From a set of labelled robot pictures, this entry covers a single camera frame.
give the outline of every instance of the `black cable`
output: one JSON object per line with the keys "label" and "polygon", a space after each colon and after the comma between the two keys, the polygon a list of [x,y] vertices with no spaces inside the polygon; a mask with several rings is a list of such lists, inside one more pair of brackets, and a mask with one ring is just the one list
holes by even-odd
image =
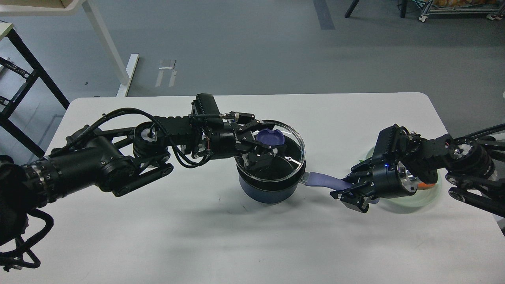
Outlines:
{"label": "black cable", "polygon": [[[174,150],[174,154],[176,155],[176,158],[178,157],[178,154],[179,154],[179,155],[181,155],[182,159],[186,163],[190,164],[191,166],[195,166],[195,167],[199,167],[199,166],[205,164],[206,162],[208,162],[209,159],[205,159],[205,158],[202,161],[200,161],[199,163],[194,162],[194,161],[190,160],[189,158],[187,158],[186,155],[175,145],[175,143],[172,141],[172,139],[168,136],[168,134],[169,134],[168,130],[163,126],[163,124],[161,122],[158,121],[158,119],[156,119],[153,115],[151,115],[145,111],[136,109],[136,108],[120,108],[120,109],[111,111],[108,114],[103,114],[102,118],[98,119],[95,123],[93,123],[87,129],[85,129],[80,135],[77,136],[77,138],[74,141],[72,141],[72,142],[68,143],[67,145],[65,145],[64,147],[56,150],[54,153],[52,153],[50,155],[50,157],[54,157],[54,156],[57,156],[63,152],[68,151],[71,147],[75,146],[76,144],[81,142],[86,136],[91,134],[100,125],[104,124],[105,122],[107,122],[113,118],[116,118],[116,117],[122,116],[122,115],[126,115],[126,114],[140,114],[140,115],[143,115],[143,116],[149,118],[160,129],[160,131],[165,136],[168,137],[168,141],[170,143],[170,146],[172,146],[172,149]],[[204,116],[206,116],[206,117],[216,117],[216,116],[219,117],[218,115],[204,115]],[[180,160],[180,158],[178,158],[177,161],[182,166],[188,167],[188,165],[184,164]]]}
{"label": "black cable", "polygon": [[498,125],[495,125],[492,127],[488,127],[488,128],[485,128],[485,129],[482,129],[479,131],[475,131],[473,133],[465,135],[464,137],[470,137],[473,139],[477,139],[477,138],[480,138],[480,137],[483,137],[486,135],[490,135],[490,134],[493,134],[493,133],[496,133],[496,132],[502,131],[502,130],[505,130],[505,123],[498,124]]}
{"label": "black cable", "polygon": [[53,227],[53,225],[55,223],[53,218],[51,217],[51,215],[49,215],[43,211],[40,211],[38,209],[31,210],[30,212],[28,212],[28,215],[44,220],[45,221],[44,228],[42,228],[42,230],[40,230],[39,232],[37,232],[36,234],[31,236],[30,238],[28,238],[28,240],[26,240],[26,242],[24,242],[22,245],[20,245],[17,249],[9,251],[9,252],[0,253],[0,257],[19,257],[19,256],[21,256],[26,250],[30,249],[36,243],[38,243],[41,239],[43,239],[45,237],[45,235],[47,235],[47,233],[49,233],[49,231],[51,230],[51,228]]}
{"label": "black cable", "polygon": [[[400,6],[401,6],[401,4],[400,4],[400,0],[397,0],[397,1],[396,1],[396,7],[398,8],[398,11],[400,11],[400,12],[401,12]],[[419,5],[417,5],[417,9],[412,10],[412,11],[408,11],[408,12],[406,12],[406,13],[407,13],[407,14],[410,14],[410,13],[413,13],[413,12],[417,12],[417,11],[419,11],[420,9],[421,9],[421,7],[420,7]]]}
{"label": "black cable", "polygon": [[400,127],[400,130],[402,130],[406,135],[410,135],[409,130],[405,126]]}

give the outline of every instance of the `cable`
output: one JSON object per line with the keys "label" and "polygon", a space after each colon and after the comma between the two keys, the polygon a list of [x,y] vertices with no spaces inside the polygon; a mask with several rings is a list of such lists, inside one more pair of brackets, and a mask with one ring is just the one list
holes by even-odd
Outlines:
{"label": "cable", "polygon": [[505,123],[498,124],[498,125],[495,125],[492,127],[488,127],[488,128],[485,128],[485,129],[482,129],[479,131],[475,131],[473,133],[465,135],[464,137],[470,137],[473,139],[477,139],[477,138],[480,138],[480,137],[483,137],[486,135],[490,135],[490,134],[493,134],[493,133],[496,133],[496,132],[502,131],[502,130],[505,130]]}
{"label": "cable", "polygon": [[[412,0],[412,1],[416,3],[417,9],[412,10],[412,11],[408,11],[408,12],[406,12],[407,14],[410,14],[410,13],[413,13],[413,12],[417,12],[417,11],[419,11],[421,9],[421,7],[419,6],[419,1],[420,0]],[[398,11],[401,12],[400,6],[401,6],[400,0],[397,0],[396,1],[396,7],[398,8]]]}
{"label": "cable", "polygon": [[[151,114],[149,114],[149,113],[147,113],[145,111],[136,109],[136,108],[120,108],[120,109],[111,111],[108,114],[103,114],[102,118],[98,119],[91,126],[89,126],[87,129],[85,129],[80,135],[77,136],[77,138],[75,140],[73,140],[72,142],[68,143],[64,147],[56,150],[54,153],[51,153],[50,157],[54,157],[54,156],[57,156],[57,155],[59,155],[61,153],[64,153],[64,152],[68,151],[70,148],[72,148],[73,146],[75,146],[76,144],[78,144],[79,142],[81,142],[86,136],[88,136],[89,134],[91,134],[91,132],[93,132],[95,129],[97,129],[100,125],[104,124],[105,122],[107,122],[107,121],[109,121],[109,120],[111,120],[113,118],[116,118],[116,117],[119,117],[119,116],[122,116],[122,115],[126,115],[126,114],[140,114],[140,115],[143,115],[143,116],[149,118],[160,129],[160,131],[165,136],[167,136],[168,142],[169,142],[170,146],[172,146],[172,149],[174,150],[174,154],[175,154],[175,156],[177,158],[177,161],[182,166],[187,167],[187,168],[199,167],[201,165],[204,165],[205,163],[207,163],[210,160],[210,157],[208,157],[208,158],[204,158],[202,161],[200,161],[200,162],[197,163],[197,162],[194,162],[194,161],[190,160],[189,158],[187,158],[186,155],[175,145],[175,143],[173,142],[173,140],[168,136],[169,135],[168,130],[163,126],[163,124],[161,122],[159,122],[158,119],[156,119],[153,115],[151,115]],[[202,116],[205,116],[205,117],[216,117],[217,115],[202,115]],[[181,157],[189,165],[184,164],[181,161],[181,159],[180,159]]]}

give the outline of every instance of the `white table leg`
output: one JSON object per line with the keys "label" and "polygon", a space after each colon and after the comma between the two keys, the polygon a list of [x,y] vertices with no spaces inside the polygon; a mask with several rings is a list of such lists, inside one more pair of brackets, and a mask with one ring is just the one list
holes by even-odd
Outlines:
{"label": "white table leg", "polygon": [[121,61],[121,57],[119,56],[118,50],[116,49],[114,42],[112,41],[111,35],[109,34],[109,30],[107,30],[107,26],[105,25],[104,19],[102,18],[102,15],[98,10],[98,7],[92,0],[84,1],[82,3],[82,7],[84,8],[86,15],[88,16],[88,19],[91,22],[93,29],[98,35],[100,43],[103,45],[107,53],[107,56],[112,61],[114,72],[118,76],[119,81],[121,82],[122,85],[129,86],[129,81],[131,78],[128,76],[128,73],[126,72],[126,68],[123,64],[123,61]]}
{"label": "white table leg", "polygon": [[135,72],[135,67],[137,67],[138,53],[132,53],[130,55],[130,60],[128,60],[128,65],[126,65],[126,72],[128,73],[128,83],[119,85],[118,94],[116,97],[126,97],[128,95],[128,89],[130,88],[131,79],[133,78],[133,72]]}

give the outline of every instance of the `black table leg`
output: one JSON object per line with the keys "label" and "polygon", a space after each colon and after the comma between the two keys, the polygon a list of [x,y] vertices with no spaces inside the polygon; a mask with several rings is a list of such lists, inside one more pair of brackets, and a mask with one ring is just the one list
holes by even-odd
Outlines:
{"label": "black table leg", "polygon": [[70,104],[67,98],[63,95],[62,91],[56,86],[55,82],[51,79],[49,74],[45,71],[42,65],[39,63],[37,58],[32,54],[28,47],[21,40],[19,35],[12,29],[6,37],[12,42],[14,47],[19,51],[19,53],[24,57],[24,59],[30,64],[34,70],[39,71],[39,77],[44,81],[49,90],[55,95],[56,99],[62,104],[62,106],[67,109]]}
{"label": "black table leg", "polygon": [[352,0],[352,4],[350,5],[349,9],[345,13],[345,17],[349,18],[352,12],[354,11],[354,8],[356,8],[356,5],[358,4],[360,0]]}
{"label": "black table leg", "polygon": [[44,156],[44,150],[42,150],[32,139],[30,139],[26,134],[24,134],[14,123],[0,117],[0,126],[7,130],[15,139],[17,139],[21,144],[23,144],[28,150],[30,150],[37,157],[42,158]]}
{"label": "black table leg", "polygon": [[405,18],[405,14],[407,13],[407,1],[408,0],[401,0],[400,18]]}

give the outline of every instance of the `orange object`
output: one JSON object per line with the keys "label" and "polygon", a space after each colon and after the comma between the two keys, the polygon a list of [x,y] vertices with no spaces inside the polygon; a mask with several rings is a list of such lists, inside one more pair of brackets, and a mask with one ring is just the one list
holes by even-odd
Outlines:
{"label": "orange object", "polygon": [[431,183],[431,184],[425,184],[424,182],[420,183],[417,185],[417,189],[419,190],[427,190],[429,188],[432,188],[435,186],[435,183]]}

